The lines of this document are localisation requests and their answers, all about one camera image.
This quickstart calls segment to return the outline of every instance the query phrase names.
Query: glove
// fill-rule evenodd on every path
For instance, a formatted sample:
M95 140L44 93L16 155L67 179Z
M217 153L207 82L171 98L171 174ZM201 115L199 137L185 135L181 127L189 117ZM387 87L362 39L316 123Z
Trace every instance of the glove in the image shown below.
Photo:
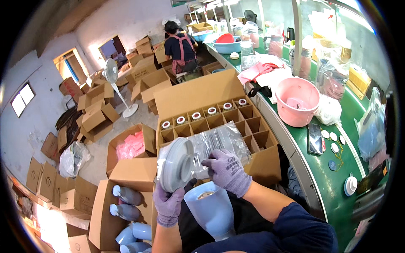
M160 183L157 183L153 192L153 201L158 212L157 221L162 227L176 225L180 215L180 203L184 197L184 189L179 188L173 194L163 190Z
M243 197L249 189L252 177L245 173L241 161L228 150L214 150L201 164L208 167L208 174L214 184L238 198Z

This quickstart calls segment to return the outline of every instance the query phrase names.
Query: pink apron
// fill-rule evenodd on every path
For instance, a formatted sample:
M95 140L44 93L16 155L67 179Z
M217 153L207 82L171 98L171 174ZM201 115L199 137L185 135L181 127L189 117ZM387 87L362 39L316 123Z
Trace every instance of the pink apron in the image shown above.
M187 34L185 34L184 37L181 37L181 38L179 38L178 36L174 36L174 38L176 38L176 39L179 40L179 43L180 43L180 54L181 54L181 57L180 57L180 58L181 58L181 59L180 59L180 60L173 60L173 63L172 63L172 71L173 71L173 73L175 73L175 74L180 74L180 73L183 73L183 72L184 72L184 71L183 71L183 68L184 68L184 66L185 66L187 63L192 62L192 61L194 61L195 59L197 59L197 55L196 55L196 51L194 50L194 46L193 46L193 44L191 43L191 40L190 40L190 38L188 37ZM191 60L189 60L189 61L184 61L183 40L187 40L188 43L190 44L191 48L193 49L193 52L194 52L194 55L195 55L194 59L191 59Z

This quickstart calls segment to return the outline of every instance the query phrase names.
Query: pink bucket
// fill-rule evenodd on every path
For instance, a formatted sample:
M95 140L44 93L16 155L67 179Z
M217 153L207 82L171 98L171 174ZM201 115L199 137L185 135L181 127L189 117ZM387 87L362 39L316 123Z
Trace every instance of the pink bucket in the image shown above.
M311 121L319 106L319 91L309 81L292 77L281 81L275 91L280 118L300 128Z

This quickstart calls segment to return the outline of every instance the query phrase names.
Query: person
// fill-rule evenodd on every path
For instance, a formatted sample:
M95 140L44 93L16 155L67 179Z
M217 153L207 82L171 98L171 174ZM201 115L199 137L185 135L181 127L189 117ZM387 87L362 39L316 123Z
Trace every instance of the person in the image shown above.
M198 67L197 56L194 50L197 43L188 34L179 32L179 26L174 21L164 25L168 38L164 43L166 60L173 59L172 71L175 74L191 72Z
M229 151L214 150L202 165L209 168L210 179L216 185L226 189L229 195L236 195L235 198L240 202L251 205L263 220L261 223L272 224L272 227L257 229L260 227L260 223L257 223L251 226L254 232L240 233L237 226L241 227L243 222L239 221L241 217L238 216L243 216L246 212L236 210L232 203L237 235L218 242L214 242L211 237L211 242L202 243L200 239L206 236L192 234L189 229L193 226L192 222L187 220L184 224L182 221L185 190L179 188L170 195L158 183L153 193L158 212L152 246L154 253L338 251L336 233L331 225L310 215L291 198L253 181L252 177L245 173L239 159ZM249 225L255 219L247 215L244 223ZM187 244L194 242L199 245L188 249Z

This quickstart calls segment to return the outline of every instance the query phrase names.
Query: gray bottle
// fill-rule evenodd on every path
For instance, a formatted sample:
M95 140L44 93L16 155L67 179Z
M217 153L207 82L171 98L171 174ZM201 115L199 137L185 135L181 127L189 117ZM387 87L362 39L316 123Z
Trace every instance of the gray bottle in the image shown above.
M110 213L127 221L136 221L139 218L140 211L136 206L128 204L111 204Z
M134 206L139 206L141 204L141 194L128 187L121 187L119 185L114 185L113 195L115 197L119 197L125 203Z

